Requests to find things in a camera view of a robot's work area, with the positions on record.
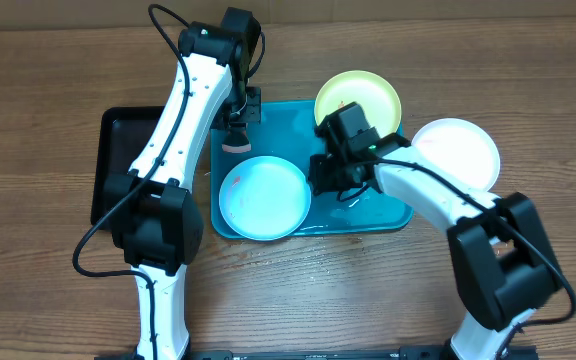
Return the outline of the pink cleaning sponge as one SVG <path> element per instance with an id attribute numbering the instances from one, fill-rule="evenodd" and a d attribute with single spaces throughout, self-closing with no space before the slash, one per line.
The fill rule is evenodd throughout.
<path id="1" fill-rule="evenodd" d="M 222 150 L 227 153 L 245 153 L 252 149 L 245 128 L 231 128 L 228 130 L 223 142 Z"/>

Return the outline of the light blue plate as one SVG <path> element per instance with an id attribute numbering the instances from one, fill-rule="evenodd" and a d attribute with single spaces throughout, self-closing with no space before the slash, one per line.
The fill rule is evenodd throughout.
<path id="1" fill-rule="evenodd" d="M 302 225 L 311 199 L 310 186 L 296 165 L 279 157 L 257 156 L 228 172 L 219 189 L 218 208 L 238 235 L 273 241 Z"/>

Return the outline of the yellow plate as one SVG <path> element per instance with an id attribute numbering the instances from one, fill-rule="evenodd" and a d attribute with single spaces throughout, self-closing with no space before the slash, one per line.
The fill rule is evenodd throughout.
<path id="1" fill-rule="evenodd" d="M 319 90 L 314 116 L 320 125 L 325 116 L 357 103 L 367 122 L 380 137 L 396 133 L 401 124 L 402 106 L 394 87 L 381 76 L 363 70 L 351 70 L 333 76 Z"/>

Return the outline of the white plate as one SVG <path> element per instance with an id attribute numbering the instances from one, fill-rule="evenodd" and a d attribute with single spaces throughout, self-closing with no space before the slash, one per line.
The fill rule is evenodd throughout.
<path id="1" fill-rule="evenodd" d="M 472 122 L 458 118 L 432 121 L 414 135 L 412 145 L 470 187 L 488 191 L 497 182 L 501 170 L 497 145 Z"/>

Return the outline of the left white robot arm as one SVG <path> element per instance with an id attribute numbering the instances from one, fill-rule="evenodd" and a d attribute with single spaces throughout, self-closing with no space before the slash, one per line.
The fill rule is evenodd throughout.
<path id="1" fill-rule="evenodd" d="M 192 196 L 193 176 L 206 137 L 224 129 L 239 147 L 243 125 L 260 117 L 260 91 L 248 84 L 265 45 L 261 25 L 232 10 L 220 25 L 194 22 L 172 45 L 175 83 L 157 125 L 129 168 L 98 187 L 105 228 L 136 281 L 140 340 L 134 359 L 185 359 L 185 275 L 198 252 L 204 222 Z"/>

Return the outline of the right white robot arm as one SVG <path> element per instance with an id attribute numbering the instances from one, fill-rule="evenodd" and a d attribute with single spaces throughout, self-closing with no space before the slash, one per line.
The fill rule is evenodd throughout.
<path id="1" fill-rule="evenodd" d="M 472 188 L 425 158 L 405 138 L 368 132 L 327 135 L 310 158 L 315 194 L 370 187 L 403 201 L 447 236 L 466 316 L 442 352 L 445 359 L 503 359 L 534 313 L 570 285 L 534 203 L 522 193 L 499 197 Z"/>

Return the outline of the teal plastic tray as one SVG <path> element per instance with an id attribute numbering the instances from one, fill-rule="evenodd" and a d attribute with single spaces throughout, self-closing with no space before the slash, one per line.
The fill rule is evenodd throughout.
<path id="1" fill-rule="evenodd" d="M 240 237 L 227 225 L 219 209 L 219 190 L 229 171 L 249 158 L 275 156 L 307 173 L 310 157 L 325 151 L 323 140 L 314 135 L 314 127 L 314 102 L 297 100 L 266 102 L 261 106 L 261 122 L 247 127 L 252 144 L 249 152 L 224 152 L 222 142 L 226 133 L 216 129 L 210 132 L 210 213 L 217 233 L 230 239 Z M 312 200 L 309 214 L 295 234 L 322 236 L 397 231 L 405 227 L 412 217 L 411 207 L 372 189 L 344 203 L 338 202 L 334 193 L 325 193 Z"/>

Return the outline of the black plastic tray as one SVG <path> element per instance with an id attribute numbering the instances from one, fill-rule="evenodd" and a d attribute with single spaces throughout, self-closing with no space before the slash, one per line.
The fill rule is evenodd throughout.
<path id="1" fill-rule="evenodd" d="M 111 173 L 125 174 L 147 146 L 163 106 L 112 107 L 102 115 L 90 222 L 106 213 L 103 188 Z"/>

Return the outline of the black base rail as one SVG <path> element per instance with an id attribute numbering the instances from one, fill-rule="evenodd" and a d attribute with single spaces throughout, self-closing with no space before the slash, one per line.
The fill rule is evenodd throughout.
<path id="1" fill-rule="evenodd" d="M 182 360 L 448 360 L 444 345 L 402 346 L 396 350 L 347 350 L 339 352 L 233 353 L 213 350 L 186 353 Z"/>

